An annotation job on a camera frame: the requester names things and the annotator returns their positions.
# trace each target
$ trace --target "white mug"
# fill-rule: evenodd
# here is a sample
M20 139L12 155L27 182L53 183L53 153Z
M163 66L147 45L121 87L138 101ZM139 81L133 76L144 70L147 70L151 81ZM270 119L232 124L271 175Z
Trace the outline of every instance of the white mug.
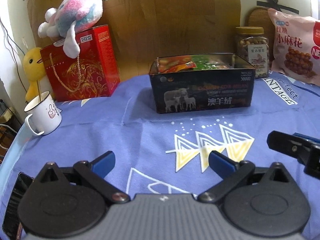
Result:
M62 120L61 113L57 110L50 92L43 92L41 96L41 102L39 96L37 96L24 108L24 111L28 114L24 122L35 136L53 132ZM39 133L31 128L29 123L30 118Z

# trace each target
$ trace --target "wood grain backdrop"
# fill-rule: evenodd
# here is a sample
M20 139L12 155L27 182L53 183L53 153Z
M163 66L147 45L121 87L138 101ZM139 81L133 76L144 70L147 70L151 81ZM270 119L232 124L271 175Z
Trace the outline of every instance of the wood grain backdrop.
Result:
M51 7L62 0L28 0L36 45L52 43L37 36ZM108 0L97 25L109 24L121 80L148 73L156 57L234 52L240 0Z

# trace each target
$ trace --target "38000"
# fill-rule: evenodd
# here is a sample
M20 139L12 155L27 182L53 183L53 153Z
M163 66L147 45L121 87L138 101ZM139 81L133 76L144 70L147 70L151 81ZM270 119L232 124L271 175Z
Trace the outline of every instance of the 38000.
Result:
M251 80L251 77L241 77L241 81L249 81Z

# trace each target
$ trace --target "pink circle logo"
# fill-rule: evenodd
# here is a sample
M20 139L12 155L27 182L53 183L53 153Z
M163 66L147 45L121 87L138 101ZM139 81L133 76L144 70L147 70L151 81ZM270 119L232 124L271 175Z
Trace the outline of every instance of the pink circle logo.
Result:
M315 58L315 59L320 59L320 48L318 46L314 46L311 49L311 55Z

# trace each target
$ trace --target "lamb picture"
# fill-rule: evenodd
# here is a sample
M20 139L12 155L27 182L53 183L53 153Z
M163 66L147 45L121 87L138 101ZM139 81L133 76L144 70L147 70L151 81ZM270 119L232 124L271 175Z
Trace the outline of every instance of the lamb picture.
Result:
M172 112L172 106L175 112L181 110L190 110L196 108L195 98L188 97L188 88L180 88L178 90L167 91L164 93L165 112Z

